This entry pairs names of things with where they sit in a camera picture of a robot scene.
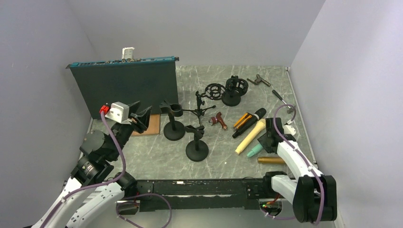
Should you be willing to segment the mint green microphone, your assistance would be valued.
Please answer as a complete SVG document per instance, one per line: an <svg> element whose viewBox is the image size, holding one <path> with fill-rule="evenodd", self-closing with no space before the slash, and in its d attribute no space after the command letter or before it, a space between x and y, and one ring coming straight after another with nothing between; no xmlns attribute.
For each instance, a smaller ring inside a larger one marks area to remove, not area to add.
<svg viewBox="0 0 403 228"><path fill-rule="evenodd" d="M256 146L254 146L248 153L247 153L247 157L253 157L257 154L259 154L261 151L263 150L263 146L261 144L257 144Z"/></svg>

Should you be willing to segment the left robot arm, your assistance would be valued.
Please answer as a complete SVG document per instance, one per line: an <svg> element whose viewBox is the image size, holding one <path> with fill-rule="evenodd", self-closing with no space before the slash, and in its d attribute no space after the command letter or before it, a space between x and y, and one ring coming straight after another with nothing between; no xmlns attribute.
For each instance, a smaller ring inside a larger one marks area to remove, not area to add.
<svg viewBox="0 0 403 228"><path fill-rule="evenodd" d="M80 146L82 157L64 189L34 228L80 228L110 203L138 193L137 180L126 171L123 147L133 132L148 129L152 107L141 102L103 105L100 117L107 133L90 130Z"/></svg>

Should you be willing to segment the cream yellow microphone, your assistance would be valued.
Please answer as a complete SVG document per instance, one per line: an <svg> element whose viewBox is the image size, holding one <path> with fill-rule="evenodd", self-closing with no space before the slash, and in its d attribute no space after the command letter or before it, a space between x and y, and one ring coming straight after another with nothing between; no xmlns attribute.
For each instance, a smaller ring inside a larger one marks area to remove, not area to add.
<svg viewBox="0 0 403 228"><path fill-rule="evenodd" d="M251 141L266 128L266 119L259 120L251 132L243 139L243 141L235 149L235 153L239 155L251 143Z"/></svg>

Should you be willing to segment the black tripod shock mount stand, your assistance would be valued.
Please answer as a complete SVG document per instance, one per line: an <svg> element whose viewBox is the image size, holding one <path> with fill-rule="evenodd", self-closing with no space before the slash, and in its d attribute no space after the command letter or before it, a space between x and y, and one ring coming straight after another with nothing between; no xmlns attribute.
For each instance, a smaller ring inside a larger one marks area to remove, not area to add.
<svg viewBox="0 0 403 228"><path fill-rule="evenodd" d="M205 112L209 109L216 108L216 105L202 108L202 105L205 105L204 98L208 98L213 101L219 101L222 99L224 92L226 91L225 87L219 83L211 83L207 85L204 89L203 93L199 93L199 91L195 92L196 96L196 109L183 109L184 112L190 112L197 116L199 125L202 124L201 117L205 115Z"/></svg>

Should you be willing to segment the gold microphone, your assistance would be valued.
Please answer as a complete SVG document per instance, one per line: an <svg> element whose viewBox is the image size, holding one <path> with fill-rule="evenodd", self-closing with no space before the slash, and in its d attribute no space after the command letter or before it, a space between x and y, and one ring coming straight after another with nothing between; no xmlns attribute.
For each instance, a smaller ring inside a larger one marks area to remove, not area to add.
<svg viewBox="0 0 403 228"><path fill-rule="evenodd" d="M286 164L280 157L258 157L258 163L261 164Z"/></svg>

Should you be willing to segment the black condenser microphone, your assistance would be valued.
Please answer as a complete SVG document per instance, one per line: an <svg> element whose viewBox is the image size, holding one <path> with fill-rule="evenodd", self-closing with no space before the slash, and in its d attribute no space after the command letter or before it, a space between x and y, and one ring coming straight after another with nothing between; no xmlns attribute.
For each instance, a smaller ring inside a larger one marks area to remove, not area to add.
<svg viewBox="0 0 403 228"><path fill-rule="evenodd" d="M247 129L249 129L253 124L255 124L258 120L262 119L262 117L267 113L265 108L258 109L255 113L252 114L252 117L248 119L239 129L235 130L232 138L237 138L242 135Z"/></svg>

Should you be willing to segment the black round-base clip stand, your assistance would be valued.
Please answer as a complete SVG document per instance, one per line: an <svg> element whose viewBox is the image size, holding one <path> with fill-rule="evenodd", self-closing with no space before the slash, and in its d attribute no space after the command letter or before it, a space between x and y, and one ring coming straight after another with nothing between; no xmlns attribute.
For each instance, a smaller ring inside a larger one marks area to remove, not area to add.
<svg viewBox="0 0 403 228"><path fill-rule="evenodd" d="M193 140L186 146L186 156L193 162L201 162L206 159L209 154L209 147L201 140L204 136L204 126L193 127L188 125L185 127L185 131L194 134Z"/></svg>

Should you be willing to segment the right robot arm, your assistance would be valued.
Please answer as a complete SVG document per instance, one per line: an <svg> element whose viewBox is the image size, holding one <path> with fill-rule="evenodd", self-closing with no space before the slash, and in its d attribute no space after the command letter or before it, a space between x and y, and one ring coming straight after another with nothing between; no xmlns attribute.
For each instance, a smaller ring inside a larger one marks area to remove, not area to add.
<svg viewBox="0 0 403 228"><path fill-rule="evenodd" d="M317 223L337 218L336 180L324 175L301 152L291 134L286 134L279 117L266 119L264 142L270 152L280 157L294 178L283 171L266 172L262 192L267 197L276 194L288 200L295 218L301 222Z"/></svg>

